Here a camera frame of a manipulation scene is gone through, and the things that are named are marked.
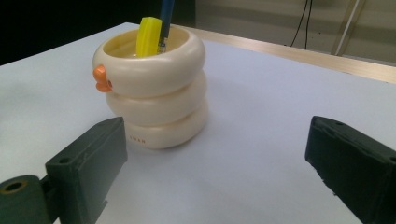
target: yellow brush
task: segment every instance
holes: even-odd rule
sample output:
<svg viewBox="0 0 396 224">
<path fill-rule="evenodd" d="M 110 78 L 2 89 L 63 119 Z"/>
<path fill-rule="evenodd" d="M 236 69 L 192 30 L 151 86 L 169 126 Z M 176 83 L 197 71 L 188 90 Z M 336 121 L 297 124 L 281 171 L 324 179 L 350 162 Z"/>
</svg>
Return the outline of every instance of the yellow brush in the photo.
<svg viewBox="0 0 396 224">
<path fill-rule="evenodd" d="M 140 22 L 136 39 L 136 56 L 138 58 L 156 55 L 163 22 L 153 17 L 145 17 Z"/>
</svg>

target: blue stick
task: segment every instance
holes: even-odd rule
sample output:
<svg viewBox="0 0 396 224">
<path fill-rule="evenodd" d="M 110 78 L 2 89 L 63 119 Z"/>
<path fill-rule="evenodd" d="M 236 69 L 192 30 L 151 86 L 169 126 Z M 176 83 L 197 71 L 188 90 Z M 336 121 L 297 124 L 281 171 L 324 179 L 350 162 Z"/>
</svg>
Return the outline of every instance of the blue stick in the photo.
<svg viewBox="0 0 396 224">
<path fill-rule="evenodd" d="M 175 0 L 163 0 L 161 8 L 161 17 L 163 25 L 161 27 L 160 43 L 158 44 L 158 52 L 166 52 L 166 41 L 169 36 L 169 28 L 172 20 L 172 13 L 174 8 Z"/>
</svg>

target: white ring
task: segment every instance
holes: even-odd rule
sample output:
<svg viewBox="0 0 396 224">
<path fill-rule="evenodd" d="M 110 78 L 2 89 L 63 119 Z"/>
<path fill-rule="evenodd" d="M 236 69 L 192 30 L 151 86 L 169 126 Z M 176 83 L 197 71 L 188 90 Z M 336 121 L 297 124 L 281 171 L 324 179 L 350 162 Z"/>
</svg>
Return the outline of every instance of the white ring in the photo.
<svg viewBox="0 0 396 224">
<path fill-rule="evenodd" d="M 93 56 L 93 68 L 103 65 L 112 90 L 130 97 L 150 97 L 176 91 L 191 83 L 203 69 L 205 47 L 193 33 L 171 27 L 168 51 L 134 58 L 137 30 L 116 35 Z"/>
<path fill-rule="evenodd" d="M 107 104 L 125 121 L 139 126 L 154 126 L 174 122 L 196 110 L 205 98 L 204 71 L 187 87 L 158 97 L 131 98 L 108 92 Z"/>
<path fill-rule="evenodd" d="M 167 148 L 182 144 L 193 138 L 205 126 L 208 117 L 207 101 L 186 118 L 155 127 L 142 127 L 125 122 L 126 137 L 147 148 Z"/>
</svg>

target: orange knob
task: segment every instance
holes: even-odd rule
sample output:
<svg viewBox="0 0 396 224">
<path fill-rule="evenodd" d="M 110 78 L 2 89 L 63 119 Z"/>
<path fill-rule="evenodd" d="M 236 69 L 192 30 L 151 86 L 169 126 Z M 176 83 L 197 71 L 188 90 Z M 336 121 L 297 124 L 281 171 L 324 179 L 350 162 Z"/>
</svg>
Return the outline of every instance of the orange knob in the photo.
<svg viewBox="0 0 396 224">
<path fill-rule="evenodd" d="M 111 81 L 107 80 L 106 69 L 103 65 L 99 65 L 93 69 L 93 77 L 97 81 L 96 89 L 101 92 L 111 91 Z"/>
</svg>

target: cup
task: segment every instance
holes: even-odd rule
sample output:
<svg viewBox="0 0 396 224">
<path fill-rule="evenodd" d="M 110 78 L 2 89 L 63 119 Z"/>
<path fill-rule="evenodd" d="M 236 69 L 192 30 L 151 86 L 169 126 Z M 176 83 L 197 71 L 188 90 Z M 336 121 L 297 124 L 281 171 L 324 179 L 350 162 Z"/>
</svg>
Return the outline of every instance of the cup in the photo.
<svg viewBox="0 0 396 224">
<path fill-rule="evenodd" d="M 185 143 L 208 117 L 204 44 L 192 32 L 171 27 L 165 53 L 136 58 L 137 32 L 116 35 L 96 50 L 96 88 L 124 118 L 129 141 L 147 148 Z"/>
</svg>

